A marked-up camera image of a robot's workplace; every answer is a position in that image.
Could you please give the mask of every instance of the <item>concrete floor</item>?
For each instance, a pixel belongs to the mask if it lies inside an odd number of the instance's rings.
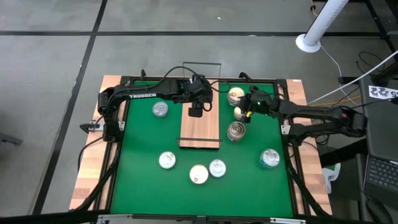
[[[387,6],[373,3],[386,29],[394,30],[395,19]],[[92,30],[100,4],[100,0],[0,0],[0,31]],[[99,29],[305,32],[314,19],[309,7],[308,0],[114,0],[107,4]],[[364,4],[350,3],[328,31],[377,31],[377,27]],[[20,147],[0,143],[0,216],[28,214],[32,208],[88,39],[0,36],[0,131],[24,140]],[[390,54],[377,38],[325,37],[322,44],[346,76],[361,74],[356,67],[358,52],[381,58]],[[142,68],[148,75],[162,75],[183,61],[222,63],[222,77],[245,71],[251,77],[302,79],[308,101],[338,87],[333,61],[323,51],[301,52],[295,37],[97,37],[43,212],[68,210],[78,153],[86,139],[78,126],[92,117],[103,75],[138,75]],[[217,76],[216,70],[194,69]],[[337,93],[323,102],[342,96]],[[330,146],[352,141],[334,136]]]

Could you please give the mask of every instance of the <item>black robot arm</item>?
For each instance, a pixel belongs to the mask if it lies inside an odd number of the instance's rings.
[[[368,119],[361,113],[346,107],[334,108],[318,106],[296,105],[289,100],[271,97],[270,94],[250,86],[250,91],[241,97],[239,108],[245,114],[244,122],[251,120],[253,113],[266,114],[273,118],[285,120],[289,118],[310,118],[322,120],[322,124],[304,126],[291,124],[282,126],[282,134],[286,135],[289,143],[300,146],[309,136],[324,134],[344,134],[349,137],[360,138],[365,135]]]
[[[161,98],[174,103],[192,103],[188,115],[200,118],[203,110],[209,111],[212,107],[213,90],[208,80],[203,75],[192,75],[191,79],[165,79],[150,86],[122,86],[107,88],[98,94],[98,113],[103,115],[103,139],[106,142],[119,142],[123,132],[119,122],[114,119],[114,114],[120,104],[125,100],[144,98]]]

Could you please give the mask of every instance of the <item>wooden board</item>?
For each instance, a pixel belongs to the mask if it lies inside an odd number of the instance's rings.
[[[103,82],[100,88],[100,92],[105,90],[108,87],[112,87],[120,84],[120,75],[105,75],[103,78]],[[97,106],[95,106],[93,120],[97,120],[100,117],[100,114],[97,112]],[[124,112],[124,103],[121,104],[118,118],[122,120]],[[87,137],[87,142],[92,142],[95,139],[98,139],[102,136],[102,131],[89,133]],[[69,208],[77,208],[86,197],[90,194],[90,192],[94,189],[95,185],[98,183],[100,179],[101,167],[104,160],[106,149],[106,142],[100,140],[93,145],[87,147],[85,152],[83,153],[83,157],[81,159],[80,170],[77,176],[75,189],[73,191],[72,199],[70,201]],[[116,150],[116,144],[112,144],[111,147],[111,159],[113,159],[114,151]],[[104,186],[103,194],[101,196],[101,201],[99,204],[99,208],[105,208],[106,197],[108,196],[108,188],[109,188],[109,180]]]
[[[212,85],[218,90],[218,83]],[[203,111],[201,118],[194,118],[188,115],[188,109],[191,103],[184,103],[182,106],[181,118],[181,138],[197,138],[197,139],[219,139],[220,126],[218,121],[218,92],[213,90],[213,107],[211,111]],[[220,148],[218,141],[194,141],[194,140],[181,140],[180,147],[207,147],[207,148]]]
[[[305,98],[304,87],[301,80],[286,80],[286,82],[287,91],[289,92],[289,100],[298,105],[307,105],[307,99]],[[294,123],[311,125],[311,119],[294,118]],[[313,144],[314,146],[317,145],[315,142],[315,138],[306,138],[305,141]],[[310,191],[314,199],[321,205],[322,209],[331,214],[329,196],[326,191],[325,180],[323,178],[322,167],[317,149],[304,142],[300,147],[298,147],[298,149],[300,152],[305,186]],[[289,152],[290,155],[293,154],[292,147],[289,147]],[[295,167],[296,164],[294,158],[291,158],[291,161],[293,163],[293,166]],[[298,212],[300,214],[304,214],[300,189],[297,187],[296,184],[295,193],[298,205]]]

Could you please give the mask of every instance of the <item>wooden table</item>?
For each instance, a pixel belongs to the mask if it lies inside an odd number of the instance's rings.
[[[108,87],[120,84],[122,76],[120,75],[105,75],[99,91],[103,91]],[[289,92],[289,99],[298,105],[306,105],[307,100],[301,80],[286,80],[287,90]],[[124,114],[124,103],[120,106],[118,118],[123,120]],[[94,110],[93,120],[97,120],[100,117],[96,108]],[[304,125],[311,124],[310,119],[295,118],[295,123],[302,123]],[[102,132],[93,132],[88,134],[87,143],[101,137]],[[316,145],[314,138],[307,138],[307,142]],[[322,168],[320,165],[318,151],[311,145],[303,143],[299,148],[300,158],[302,163],[303,176],[307,189],[311,192],[315,200],[322,206],[322,208],[331,214],[331,208],[329,203],[328,194],[326,192],[325,181],[322,174]],[[116,150],[116,144],[112,144],[110,160],[112,161],[114,151]],[[82,160],[80,171],[73,191],[72,200],[70,202],[70,208],[76,208],[79,206],[84,199],[90,194],[95,185],[97,184],[101,168],[103,165],[104,155],[106,151],[106,142],[98,141],[95,144],[87,147]],[[289,148],[290,154],[293,153],[293,149]],[[294,158],[291,158],[293,165],[295,166]],[[101,200],[99,202],[99,209],[105,208],[106,197],[108,196],[109,181],[104,186]],[[295,184],[295,193],[297,199],[297,208],[299,214],[304,214],[303,203],[299,188]]]

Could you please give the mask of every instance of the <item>green tabletop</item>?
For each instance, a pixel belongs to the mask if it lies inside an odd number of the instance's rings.
[[[232,86],[249,89],[249,84]],[[257,86],[274,92],[273,85]],[[111,213],[293,217],[284,160],[273,169],[259,163],[261,152],[268,148],[284,157],[278,120],[254,114],[252,122],[245,124],[243,139],[231,142],[226,130],[235,121],[234,108],[226,94],[220,93],[220,149],[180,149],[176,139],[180,136],[182,105],[167,101],[169,114],[156,118],[152,105],[157,101],[160,99],[131,101]],[[159,165],[164,151],[177,158],[170,170]],[[194,184],[190,169],[196,164],[208,167],[213,159],[224,161],[225,175],[215,178],[209,174],[204,184]]]

